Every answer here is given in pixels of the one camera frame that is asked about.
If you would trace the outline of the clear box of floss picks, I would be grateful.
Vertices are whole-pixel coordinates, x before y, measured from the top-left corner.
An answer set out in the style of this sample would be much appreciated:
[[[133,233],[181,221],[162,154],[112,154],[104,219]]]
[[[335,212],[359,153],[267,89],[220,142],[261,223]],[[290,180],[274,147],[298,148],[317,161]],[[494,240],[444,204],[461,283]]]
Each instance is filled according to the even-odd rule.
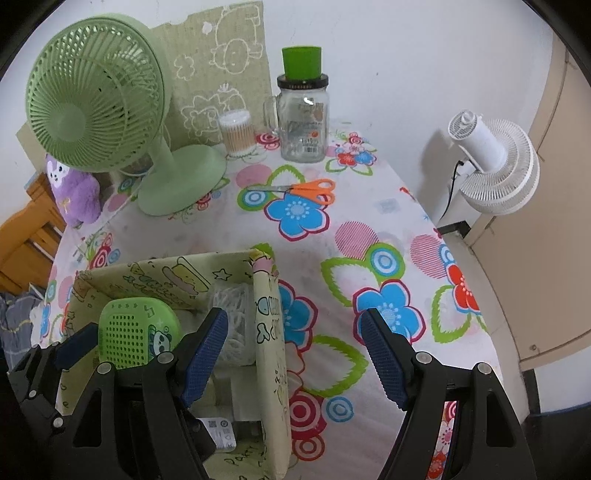
[[[217,283],[213,287],[209,306],[221,308],[228,316],[228,334],[217,363],[226,367],[256,363],[256,309],[252,285]]]

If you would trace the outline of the green perforated panda case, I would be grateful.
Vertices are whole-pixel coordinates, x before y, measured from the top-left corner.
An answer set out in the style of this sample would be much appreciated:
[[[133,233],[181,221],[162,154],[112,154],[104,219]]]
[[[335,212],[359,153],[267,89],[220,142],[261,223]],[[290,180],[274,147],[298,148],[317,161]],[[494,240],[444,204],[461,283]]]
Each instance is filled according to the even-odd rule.
[[[142,366],[172,351],[182,336],[176,313],[163,301],[148,297],[111,300],[99,317],[99,360],[116,369]]]

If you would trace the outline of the white charger adapter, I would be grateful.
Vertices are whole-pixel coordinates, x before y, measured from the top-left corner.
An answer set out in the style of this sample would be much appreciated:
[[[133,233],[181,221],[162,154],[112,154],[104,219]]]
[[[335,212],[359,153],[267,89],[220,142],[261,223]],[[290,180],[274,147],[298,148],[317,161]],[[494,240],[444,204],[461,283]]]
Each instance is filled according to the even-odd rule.
[[[263,440],[259,421],[235,421],[224,417],[198,417],[214,441],[217,452],[232,452],[243,442]]]

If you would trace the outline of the plaid blue bedding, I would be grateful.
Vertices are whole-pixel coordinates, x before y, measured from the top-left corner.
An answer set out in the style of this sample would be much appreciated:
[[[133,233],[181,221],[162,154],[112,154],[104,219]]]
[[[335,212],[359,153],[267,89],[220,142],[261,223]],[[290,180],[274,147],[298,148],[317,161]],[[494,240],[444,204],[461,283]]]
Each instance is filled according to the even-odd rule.
[[[31,348],[33,321],[41,300],[30,292],[1,293],[1,347],[9,370],[13,370]]]

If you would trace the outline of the yellow cartoon storage box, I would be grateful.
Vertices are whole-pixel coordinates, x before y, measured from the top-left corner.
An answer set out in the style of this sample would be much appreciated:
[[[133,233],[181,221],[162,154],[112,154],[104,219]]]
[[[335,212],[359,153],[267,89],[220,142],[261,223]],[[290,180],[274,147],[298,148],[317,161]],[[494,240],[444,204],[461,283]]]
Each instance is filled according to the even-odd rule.
[[[212,298],[211,288],[222,283],[249,284],[253,289],[256,387],[263,414],[259,471],[283,479],[291,454],[287,360],[280,283],[273,259],[265,252],[201,253],[81,271],[72,284],[68,333],[98,321],[100,309],[114,299],[155,298],[176,310],[204,309]]]

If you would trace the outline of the wooden chair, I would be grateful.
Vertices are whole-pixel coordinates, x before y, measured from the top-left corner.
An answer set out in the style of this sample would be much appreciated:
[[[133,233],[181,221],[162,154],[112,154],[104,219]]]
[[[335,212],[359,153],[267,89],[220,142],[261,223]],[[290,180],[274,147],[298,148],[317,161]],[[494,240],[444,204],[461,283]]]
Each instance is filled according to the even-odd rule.
[[[30,285],[45,289],[66,224],[45,173],[26,186],[29,203],[1,226],[0,287],[18,295]]]

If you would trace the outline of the purple plush toy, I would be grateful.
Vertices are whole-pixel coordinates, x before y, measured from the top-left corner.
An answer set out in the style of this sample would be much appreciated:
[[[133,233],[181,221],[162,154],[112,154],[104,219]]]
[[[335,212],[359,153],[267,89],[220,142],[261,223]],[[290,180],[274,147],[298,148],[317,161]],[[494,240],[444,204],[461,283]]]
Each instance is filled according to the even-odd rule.
[[[46,175],[58,208],[68,226],[94,223],[101,214],[100,185],[90,173],[68,167],[50,154]]]

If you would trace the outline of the beige door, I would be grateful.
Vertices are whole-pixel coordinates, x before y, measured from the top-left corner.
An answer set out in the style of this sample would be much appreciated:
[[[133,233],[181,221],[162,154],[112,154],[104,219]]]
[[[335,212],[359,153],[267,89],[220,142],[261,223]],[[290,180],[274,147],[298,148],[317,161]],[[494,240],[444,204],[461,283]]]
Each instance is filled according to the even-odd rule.
[[[590,345],[590,85],[559,38],[530,137],[536,193],[472,244],[524,370]]]

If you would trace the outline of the white standing fan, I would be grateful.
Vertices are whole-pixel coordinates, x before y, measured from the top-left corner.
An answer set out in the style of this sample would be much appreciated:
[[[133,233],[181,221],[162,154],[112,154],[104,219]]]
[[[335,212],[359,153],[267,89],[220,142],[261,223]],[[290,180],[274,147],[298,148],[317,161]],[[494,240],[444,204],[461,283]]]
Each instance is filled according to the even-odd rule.
[[[463,110],[450,120],[448,135],[463,157],[454,166],[441,219],[456,196],[477,212],[494,217],[513,214],[533,198],[541,165],[530,137],[519,125]]]

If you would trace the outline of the cotton swab container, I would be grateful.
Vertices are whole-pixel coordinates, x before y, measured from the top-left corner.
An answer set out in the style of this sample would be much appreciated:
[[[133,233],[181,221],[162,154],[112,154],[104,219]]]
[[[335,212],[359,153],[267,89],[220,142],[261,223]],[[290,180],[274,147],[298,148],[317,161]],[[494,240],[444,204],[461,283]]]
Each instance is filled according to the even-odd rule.
[[[231,157],[244,157],[256,148],[256,134],[249,111],[232,110],[218,116],[225,150]]]

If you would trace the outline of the glass mason jar mug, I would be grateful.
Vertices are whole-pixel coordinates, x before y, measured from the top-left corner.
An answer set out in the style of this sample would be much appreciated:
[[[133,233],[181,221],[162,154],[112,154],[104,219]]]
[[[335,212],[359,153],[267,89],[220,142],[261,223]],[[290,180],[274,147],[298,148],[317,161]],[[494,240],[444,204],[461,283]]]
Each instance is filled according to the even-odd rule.
[[[325,159],[329,135],[329,76],[310,80],[277,78],[280,93],[263,102],[267,130],[280,139],[280,155],[296,163]]]

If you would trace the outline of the green desk fan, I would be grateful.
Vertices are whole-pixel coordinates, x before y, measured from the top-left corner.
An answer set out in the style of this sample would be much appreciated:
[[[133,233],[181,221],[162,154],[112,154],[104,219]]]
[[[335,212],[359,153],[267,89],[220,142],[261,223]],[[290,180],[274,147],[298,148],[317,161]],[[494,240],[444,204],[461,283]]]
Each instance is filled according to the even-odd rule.
[[[132,17],[103,14],[48,41],[29,75],[26,116],[44,150],[77,170],[121,170],[148,155],[138,207],[167,216],[214,190],[226,171],[224,155],[211,146],[169,148],[163,126],[171,96],[158,39]]]

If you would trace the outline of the green plastic cup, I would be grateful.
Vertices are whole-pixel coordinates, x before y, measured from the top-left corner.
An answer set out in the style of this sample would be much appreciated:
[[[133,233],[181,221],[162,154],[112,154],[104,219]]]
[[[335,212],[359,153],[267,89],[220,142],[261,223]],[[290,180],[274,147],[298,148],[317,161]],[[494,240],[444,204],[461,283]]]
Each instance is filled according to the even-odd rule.
[[[287,80],[308,81],[322,75],[322,48],[318,46],[291,46],[281,50],[283,69]]]

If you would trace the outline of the orange handled scissors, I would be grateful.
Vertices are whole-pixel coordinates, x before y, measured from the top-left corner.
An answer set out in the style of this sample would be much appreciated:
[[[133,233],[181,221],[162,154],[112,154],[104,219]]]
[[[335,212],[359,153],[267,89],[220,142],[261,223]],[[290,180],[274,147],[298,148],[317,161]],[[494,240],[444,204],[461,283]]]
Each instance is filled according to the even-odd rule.
[[[290,185],[249,186],[247,191],[289,193],[328,206],[335,202],[335,182],[330,179],[318,179],[311,182]]]

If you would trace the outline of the cartoon patterned wall board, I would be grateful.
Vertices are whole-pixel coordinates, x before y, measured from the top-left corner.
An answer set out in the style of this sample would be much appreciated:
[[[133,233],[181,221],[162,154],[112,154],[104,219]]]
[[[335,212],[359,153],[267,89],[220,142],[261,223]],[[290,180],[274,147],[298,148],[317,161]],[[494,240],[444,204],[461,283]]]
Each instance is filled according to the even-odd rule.
[[[246,109],[257,128],[270,95],[263,2],[66,1],[37,28],[19,61],[30,65],[62,28],[102,13],[129,15],[148,26],[165,50],[172,100],[164,133],[172,148],[221,142],[219,115]]]

